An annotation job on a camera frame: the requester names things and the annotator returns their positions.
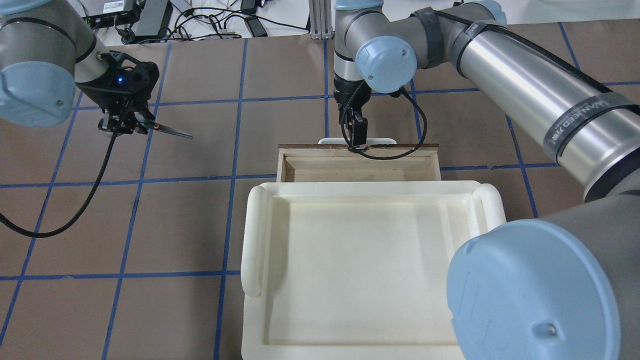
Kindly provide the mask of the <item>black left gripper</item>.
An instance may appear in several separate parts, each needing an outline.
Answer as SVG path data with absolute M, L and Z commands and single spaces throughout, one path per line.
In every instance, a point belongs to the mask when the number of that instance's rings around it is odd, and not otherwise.
M 148 135 L 156 120 L 149 100 L 160 77 L 158 65 L 114 50 L 96 57 L 106 64 L 105 73 L 82 82 L 80 90 L 102 110 L 98 129 L 121 135 L 121 126 L 135 126 L 135 132 Z

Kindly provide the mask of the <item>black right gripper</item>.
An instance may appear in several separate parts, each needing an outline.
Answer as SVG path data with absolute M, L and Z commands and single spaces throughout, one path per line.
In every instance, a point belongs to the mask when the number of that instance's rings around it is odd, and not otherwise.
M 366 145 L 368 119 L 361 116 L 363 106 L 371 98 L 371 88 L 365 80 L 334 80 L 334 99 L 338 105 L 339 124 L 350 121 L 350 143 L 354 147 Z

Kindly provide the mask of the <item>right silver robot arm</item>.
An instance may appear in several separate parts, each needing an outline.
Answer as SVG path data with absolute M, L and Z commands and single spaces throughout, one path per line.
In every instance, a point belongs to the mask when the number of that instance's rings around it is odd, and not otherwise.
M 334 96 L 347 142 L 364 143 L 371 92 L 404 94 L 451 64 L 494 110 L 462 128 L 498 146 L 498 111 L 583 186 L 583 203 L 466 241 L 446 276 L 467 360 L 639 358 L 639 105 L 506 27 L 493 0 L 391 21 L 381 0 L 334 5 Z

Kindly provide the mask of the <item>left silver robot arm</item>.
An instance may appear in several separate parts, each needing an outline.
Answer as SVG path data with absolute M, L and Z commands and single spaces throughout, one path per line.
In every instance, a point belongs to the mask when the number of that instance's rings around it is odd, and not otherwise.
M 104 132 L 159 129 L 148 103 L 157 64 L 107 48 L 66 0 L 3 0 L 0 45 L 3 120 L 60 125 L 82 91 L 102 110 Z

